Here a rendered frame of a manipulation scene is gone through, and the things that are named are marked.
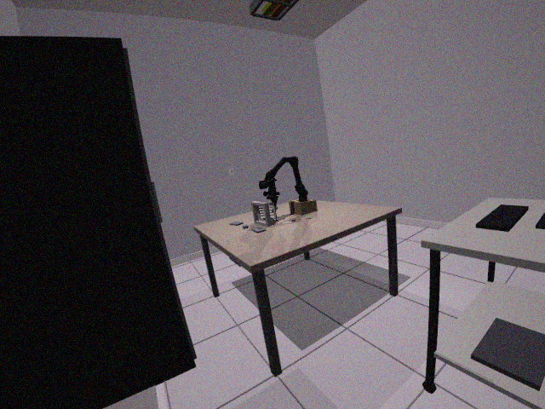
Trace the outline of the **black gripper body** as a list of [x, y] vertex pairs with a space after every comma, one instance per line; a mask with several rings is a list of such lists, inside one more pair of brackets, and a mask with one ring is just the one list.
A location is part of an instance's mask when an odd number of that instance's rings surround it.
[[275, 197], [277, 197], [277, 195], [280, 195], [279, 192], [276, 192], [276, 187], [269, 187], [269, 191], [270, 191], [270, 194], [271, 195], [268, 195], [267, 196], [267, 199], [275, 199]]

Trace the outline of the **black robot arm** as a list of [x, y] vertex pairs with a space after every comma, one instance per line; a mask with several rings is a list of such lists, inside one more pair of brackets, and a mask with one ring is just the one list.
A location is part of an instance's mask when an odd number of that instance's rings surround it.
[[298, 169], [298, 163], [299, 162], [298, 162], [298, 158], [296, 156], [289, 157], [289, 158], [286, 158], [286, 157], [281, 158], [281, 160], [274, 166], [274, 168], [269, 170], [266, 173], [266, 177], [265, 177], [264, 181], [259, 181], [259, 188], [264, 189], [264, 188], [267, 188], [267, 187], [275, 187], [276, 179], [274, 177], [276, 176], [278, 170], [284, 165], [285, 162], [290, 162], [290, 165], [293, 168], [294, 175], [295, 175], [295, 181], [296, 181], [295, 190], [299, 194], [299, 201], [300, 202], [308, 201], [307, 200], [308, 191], [305, 189], [303, 183], [301, 182], [301, 176], [300, 176], [300, 172], [299, 172], [299, 169]]

